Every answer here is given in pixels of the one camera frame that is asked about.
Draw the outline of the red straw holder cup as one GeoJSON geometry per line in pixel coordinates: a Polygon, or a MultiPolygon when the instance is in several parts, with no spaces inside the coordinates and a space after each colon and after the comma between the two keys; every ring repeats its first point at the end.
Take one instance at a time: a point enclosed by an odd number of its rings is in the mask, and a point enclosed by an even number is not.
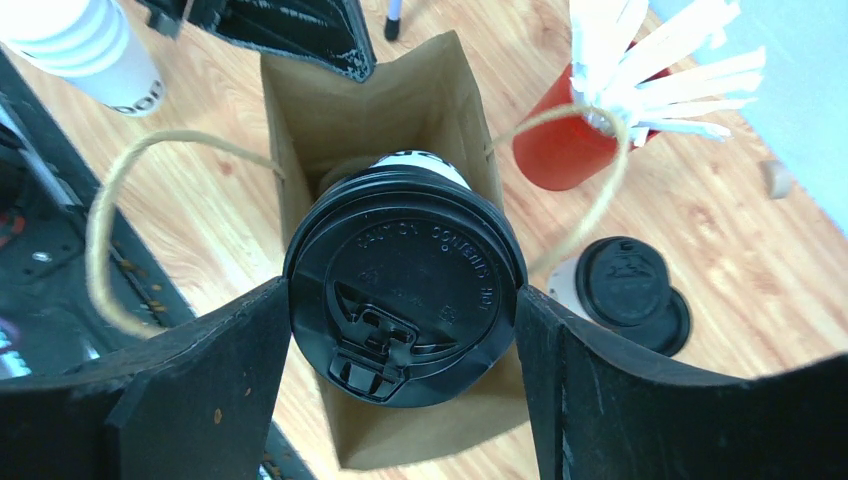
{"type": "Polygon", "coordinates": [[[615,149],[614,138],[582,117],[544,123],[512,141],[521,173],[549,191],[572,189],[599,173],[611,164],[615,149]]]}

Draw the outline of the white paper coffee cup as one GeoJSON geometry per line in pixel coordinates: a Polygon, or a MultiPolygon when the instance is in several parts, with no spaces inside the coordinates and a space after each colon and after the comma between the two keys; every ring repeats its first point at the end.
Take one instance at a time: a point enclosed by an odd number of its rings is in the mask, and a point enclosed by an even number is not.
{"type": "Polygon", "coordinates": [[[425,150],[402,150],[378,159],[371,168],[408,166],[421,168],[440,175],[468,190],[471,189],[460,171],[450,162],[425,150]]]}

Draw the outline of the cardboard cup carrier tray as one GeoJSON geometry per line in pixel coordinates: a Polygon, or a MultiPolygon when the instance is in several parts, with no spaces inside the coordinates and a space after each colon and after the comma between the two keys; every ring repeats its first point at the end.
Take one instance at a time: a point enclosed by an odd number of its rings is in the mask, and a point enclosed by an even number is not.
{"type": "Polygon", "coordinates": [[[344,178],[371,167],[378,159],[378,156],[358,156],[341,161],[320,178],[316,196],[320,197],[331,186],[344,178]]]}

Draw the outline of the stack of white cups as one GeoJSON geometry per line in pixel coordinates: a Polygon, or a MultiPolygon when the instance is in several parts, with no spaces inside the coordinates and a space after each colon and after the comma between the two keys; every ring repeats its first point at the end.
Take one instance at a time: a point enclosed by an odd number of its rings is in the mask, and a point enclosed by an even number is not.
{"type": "Polygon", "coordinates": [[[1,43],[107,108],[155,112],[166,86],[116,1],[3,1],[1,43]]]}

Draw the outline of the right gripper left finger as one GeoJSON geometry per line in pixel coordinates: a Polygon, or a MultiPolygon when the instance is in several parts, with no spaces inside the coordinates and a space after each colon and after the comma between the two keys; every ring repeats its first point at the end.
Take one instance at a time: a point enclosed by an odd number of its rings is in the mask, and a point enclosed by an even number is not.
{"type": "Polygon", "coordinates": [[[254,479],[290,340],[272,279],[56,375],[1,385],[5,479],[254,479]]]}

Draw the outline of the white wrapped straws bundle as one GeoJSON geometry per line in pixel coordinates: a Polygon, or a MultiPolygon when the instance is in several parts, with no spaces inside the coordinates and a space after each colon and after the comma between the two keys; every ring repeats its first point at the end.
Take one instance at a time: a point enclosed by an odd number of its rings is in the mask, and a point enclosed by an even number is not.
{"type": "Polygon", "coordinates": [[[766,48],[677,72],[671,68],[699,49],[723,46],[727,27],[741,13],[739,3],[691,1],[638,39],[648,9],[648,2],[638,0],[570,2],[575,102],[617,115],[636,147],[652,132],[730,137],[729,128],[705,117],[754,102],[766,48]]]}

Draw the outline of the black coffee cup lid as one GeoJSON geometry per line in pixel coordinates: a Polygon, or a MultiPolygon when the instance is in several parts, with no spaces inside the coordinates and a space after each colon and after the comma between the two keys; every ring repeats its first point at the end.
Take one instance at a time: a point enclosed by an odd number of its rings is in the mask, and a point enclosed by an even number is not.
{"type": "Polygon", "coordinates": [[[504,213],[430,171],[369,168],[301,222],[284,277],[294,339],[345,393],[393,408],[451,400],[514,340],[528,274],[504,213]]]}

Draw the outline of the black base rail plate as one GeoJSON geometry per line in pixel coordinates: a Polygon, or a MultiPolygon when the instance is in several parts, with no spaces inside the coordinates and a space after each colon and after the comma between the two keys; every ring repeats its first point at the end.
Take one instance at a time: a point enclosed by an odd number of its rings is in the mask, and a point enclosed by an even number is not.
{"type": "MultiPolygon", "coordinates": [[[[122,334],[87,292],[85,230],[99,183],[8,56],[1,59],[1,385],[56,375],[146,340],[122,334]]],[[[109,248],[113,294],[165,328],[196,317],[123,217],[109,248]]],[[[271,417],[254,479],[310,471],[271,417]]]]}

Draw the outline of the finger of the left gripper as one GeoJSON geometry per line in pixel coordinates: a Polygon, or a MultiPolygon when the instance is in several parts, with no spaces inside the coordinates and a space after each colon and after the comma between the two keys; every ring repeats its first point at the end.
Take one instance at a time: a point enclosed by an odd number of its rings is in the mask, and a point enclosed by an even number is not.
{"type": "Polygon", "coordinates": [[[147,25],[175,38],[185,24],[234,46],[291,57],[358,83],[376,55],[357,0],[139,0],[147,25]]]}

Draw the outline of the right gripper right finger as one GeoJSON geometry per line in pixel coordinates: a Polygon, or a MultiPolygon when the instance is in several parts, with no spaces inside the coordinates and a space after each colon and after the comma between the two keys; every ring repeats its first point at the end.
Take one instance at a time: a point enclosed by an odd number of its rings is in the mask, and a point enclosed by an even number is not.
{"type": "Polygon", "coordinates": [[[740,379],[518,292],[516,341],[543,479],[843,479],[847,358],[740,379]]]}

